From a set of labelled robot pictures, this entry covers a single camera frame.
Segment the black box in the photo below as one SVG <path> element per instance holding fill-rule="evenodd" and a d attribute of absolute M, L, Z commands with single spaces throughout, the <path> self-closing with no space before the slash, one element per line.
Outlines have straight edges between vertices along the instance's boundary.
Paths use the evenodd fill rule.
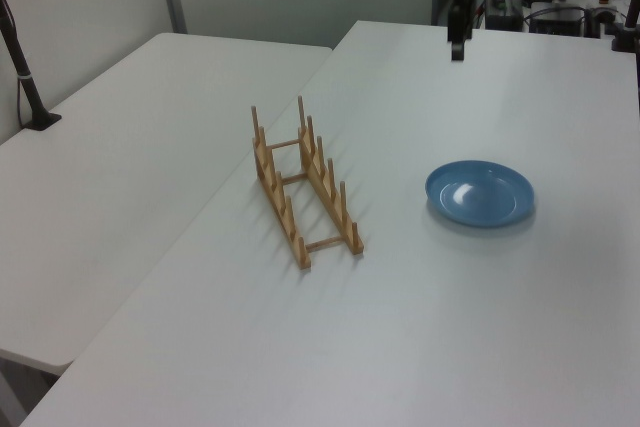
<path fill-rule="evenodd" d="M 534 34 L 580 37 L 584 13 L 572 4 L 535 2 L 531 5 L 529 32 Z M 536 15 L 536 12 L 553 9 Z"/>
<path fill-rule="evenodd" d="M 485 0 L 484 27 L 487 30 L 522 32 L 522 3 L 520 0 L 504 0 L 499 8 L 493 0 Z"/>

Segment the desk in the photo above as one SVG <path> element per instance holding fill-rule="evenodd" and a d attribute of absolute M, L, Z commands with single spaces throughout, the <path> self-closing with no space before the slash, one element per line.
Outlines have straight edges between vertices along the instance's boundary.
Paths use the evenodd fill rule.
<path fill-rule="evenodd" d="M 24 427 L 634 425 L 635 59 L 492 31 L 466 49 L 452 63 L 444 28 L 357 23 L 303 95 L 364 255 L 301 273 L 245 157 Z M 574 73 L 595 58 L 610 77 Z M 297 126 L 293 103 L 267 139 Z M 534 217 L 435 214 L 425 178 L 464 158 L 526 175 Z M 302 202 L 303 232 L 317 213 Z"/>
<path fill-rule="evenodd" d="M 163 34 L 0 147 L 0 356 L 61 373 L 330 50 Z"/>

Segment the blue plastic plate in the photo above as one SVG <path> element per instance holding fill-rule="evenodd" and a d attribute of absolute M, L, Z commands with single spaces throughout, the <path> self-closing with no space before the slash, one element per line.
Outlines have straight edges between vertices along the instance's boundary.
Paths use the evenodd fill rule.
<path fill-rule="evenodd" d="M 425 184 L 427 196 L 445 217 L 474 227 L 500 227 L 533 210 L 533 187 L 504 165 L 463 160 L 438 167 Z"/>

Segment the black stand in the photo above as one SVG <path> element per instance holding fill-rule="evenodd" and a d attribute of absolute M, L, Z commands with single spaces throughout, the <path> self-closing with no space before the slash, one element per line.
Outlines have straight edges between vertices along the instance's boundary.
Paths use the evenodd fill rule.
<path fill-rule="evenodd" d="M 6 0 L 0 0 L 0 30 L 2 30 L 2 37 L 7 44 L 9 55 L 13 60 L 13 65 L 18 73 L 18 79 L 22 84 L 24 93 L 31 105 L 32 117 L 31 121 L 25 124 L 26 129 L 32 130 L 45 130 L 49 126 L 55 124 L 62 117 L 58 114 L 52 114 L 44 108 L 38 89 L 31 76 L 31 71 L 27 65 L 27 61 L 22 53 L 20 42 L 18 42 L 18 35 L 16 33 L 13 19 L 9 12 L 9 7 Z"/>
<path fill-rule="evenodd" d="M 622 24 L 615 24 L 615 38 L 611 41 L 611 50 L 616 52 L 636 51 L 636 41 L 640 38 L 638 30 L 638 14 L 640 13 L 640 0 L 631 0 L 627 19 Z"/>

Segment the floor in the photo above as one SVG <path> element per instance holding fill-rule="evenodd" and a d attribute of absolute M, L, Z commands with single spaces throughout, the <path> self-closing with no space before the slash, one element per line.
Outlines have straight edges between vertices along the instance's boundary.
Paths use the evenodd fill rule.
<path fill-rule="evenodd" d="M 57 377 L 0 359 L 0 427 L 18 427 Z"/>

